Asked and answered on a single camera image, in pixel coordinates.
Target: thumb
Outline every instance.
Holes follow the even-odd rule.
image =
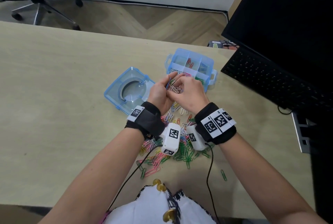
[[[181,93],[175,93],[173,91],[167,91],[167,97],[176,101],[177,103],[179,103],[178,101],[180,100],[182,94]]]

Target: chair base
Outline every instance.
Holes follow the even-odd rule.
[[[34,25],[40,25],[40,23],[41,23],[41,21],[43,19],[45,11],[47,11],[48,13],[52,13],[53,12],[56,15],[60,16],[61,18],[63,18],[65,21],[67,21],[70,24],[72,24],[72,28],[74,30],[81,30],[80,27],[79,27],[79,25],[77,25],[77,23],[75,21],[73,21],[72,19],[68,18],[63,13],[61,13],[60,11],[58,11],[57,9],[55,9],[54,7],[52,7],[49,4],[49,2],[55,2],[55,1],[60,1],[60,0],[43,0],[42,3],[31,3],[31,4],[28,4],[26,6],[19,7],[17,9],[12,10],[12,17],[15,20],[22,21],[23,17],[19,13],[25,12],[25,11],[37,10],[36,11],[36,15],[35,15],[35,19],[34,19]],[[82,7],[83,6],[82,0],[75,0],[75,4],[78,7]]]

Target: herringbone floor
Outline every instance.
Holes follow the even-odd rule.
[[[0,20],[18,22],[11,17],[11,10],[29,3],[0,3]],[[209,40],[224,39],[221,33],[227,24],[223,14],[108,2],[83,1],[83,4],[79,8],[73,0],[67,0],[53,6],[77,22],[83,31],[182,44],[207,46]],[[33,24],[35,11],[21,15],[23,23]],[[67,22],[49,13],[45,13],[41,25],[71,28]]]

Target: caster wheel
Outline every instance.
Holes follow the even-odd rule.
[[[73,30],[81,30],[79,25],[73,26]]]
[[[78,7],[83,7],[83,2],[81,0],[75,0],[75,4],[78,6]]]
[[[12,17],[13,17],[15,20],[23,21],[23,17],[22,17],[22,15],[20,15],[20,14],[12,14]]]

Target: box handle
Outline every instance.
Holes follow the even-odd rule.
[[[169,54],[169,55],[167,56],[166,61],[164,62],[164,67],[165,67],[166,70],[168,69],[168,67],[169,67],[169,65],[170,65],[170,63],[171,63],[171,59],[172,59],[172,57],[173,57],[173,54]]]
[[[211,74],[214,74],[214,79],[211,79],[209,81],[209,84],[208,85],[214,85],[215,82],[216,82],[216,78],[217,78],[217,70],[213,70]]]

